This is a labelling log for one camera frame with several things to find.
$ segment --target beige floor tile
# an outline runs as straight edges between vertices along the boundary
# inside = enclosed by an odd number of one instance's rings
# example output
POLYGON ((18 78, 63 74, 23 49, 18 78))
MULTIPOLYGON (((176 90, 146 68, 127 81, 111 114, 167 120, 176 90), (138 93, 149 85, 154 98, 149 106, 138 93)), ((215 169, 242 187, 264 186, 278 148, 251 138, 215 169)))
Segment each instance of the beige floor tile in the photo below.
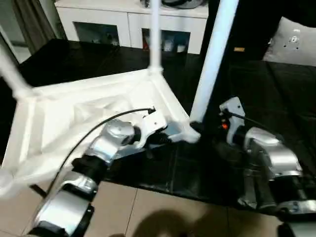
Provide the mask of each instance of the beige floor tile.
POLYGON ((227 236, 226 208, 138 190, 127 237, 227 236))
POLYGON ((95 211, 85 237, 124 234, 135 195, 135 188, 103 182, 93 201, 95 211))
POLYGON ((274 216, 229 208, 230 237, 277 237, 281 222, 274 216))
POLYGON ((0 231, 0 237, 15 237, 15 236, 14 236, 14 235, 11 235, 11 234, 9 234, 9 233, 0 231))
POLYGON ((9 200, 0 200, 0 230, 20 236, 40 201, 41 197, 28 188, 9 200))

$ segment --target black table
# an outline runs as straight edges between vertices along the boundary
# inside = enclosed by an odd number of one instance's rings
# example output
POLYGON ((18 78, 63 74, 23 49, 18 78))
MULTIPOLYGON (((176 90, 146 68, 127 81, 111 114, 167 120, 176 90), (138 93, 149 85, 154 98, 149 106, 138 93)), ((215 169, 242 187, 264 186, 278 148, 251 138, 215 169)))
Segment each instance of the black table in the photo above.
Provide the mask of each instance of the black table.
MULTIPOLYGON (((149 54, 135 48, 52 40, 20 65, 32 86, 74 81, 147 68, 149 54)), ((162 54, 163 75, 190 113, 203 59, 190 54, 162 54)), ((15 101, 1 81, 6 113, 0 119, 4 154, 15 101)), ((218 105, 238 96, 246 115, 282 134, 303 165, 315 173, 316 68, 266 63, 230 62, 222 65, 197 144, 165 145, 117 160, 106 180, 185 198, 238 207, 242 193, 244 154, 218 139, 218 105)))

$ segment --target cabinet door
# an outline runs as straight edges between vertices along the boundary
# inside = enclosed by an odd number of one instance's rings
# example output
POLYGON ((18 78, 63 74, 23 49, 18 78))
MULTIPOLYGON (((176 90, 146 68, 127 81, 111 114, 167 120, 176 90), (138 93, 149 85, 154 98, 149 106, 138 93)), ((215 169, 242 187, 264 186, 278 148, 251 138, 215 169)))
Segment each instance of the cabinet door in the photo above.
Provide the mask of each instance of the cabinet door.
POLYGON ((130 47, 127 13, 57 8, 68 40, 130 47))
MULTIPOLYGON (((149 45, 151 16, 128 14, 131 46, 146 48, 149 45)), ((206 19, 178 16, 160 16, 161 48, 164 51, 199 54, 204 36, 206 19)))

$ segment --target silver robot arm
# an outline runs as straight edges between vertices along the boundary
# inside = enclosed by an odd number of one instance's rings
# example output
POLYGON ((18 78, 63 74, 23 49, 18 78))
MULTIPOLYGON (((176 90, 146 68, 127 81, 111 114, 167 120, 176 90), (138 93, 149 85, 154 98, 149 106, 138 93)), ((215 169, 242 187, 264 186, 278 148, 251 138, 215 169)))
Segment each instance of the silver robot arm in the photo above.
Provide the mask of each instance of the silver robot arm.
POLYGON ((270 191, 274 214, 284 223, 278 228, 280 237, 316 236, 316 186, 315 181, 306 183, 305 174, 296 155, 275 135, 252 127, 247 130, 242 118, 244 111, 237 97, 220 106, 229 116, 226 141, 239 146, 249 155, 245 175, 245 194, 239 201, 248 207, 258 208, 252 177, 249 172, 261 170, 263 180, 270 191))
POLYGON ((94 212, 91 203, 119 149, 128 144, 140 149, 139 143, 145 144, 150 135, 165 127, 166 121, 158 111, 143 117, 139 126, 118 119, 106 123, 84 155, 73 160, 73 169, 42 202, 28 236, 84 236, 94 212))

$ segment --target white pillow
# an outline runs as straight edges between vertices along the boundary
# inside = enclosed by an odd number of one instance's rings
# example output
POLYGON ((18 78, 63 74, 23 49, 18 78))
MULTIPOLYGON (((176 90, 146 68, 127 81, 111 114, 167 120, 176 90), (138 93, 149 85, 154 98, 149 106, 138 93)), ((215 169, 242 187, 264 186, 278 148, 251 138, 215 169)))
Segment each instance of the white pillow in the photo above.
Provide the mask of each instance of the white pillow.
POLYGON ((282 17, 264 60, 316 66, 316 28, 282 17))

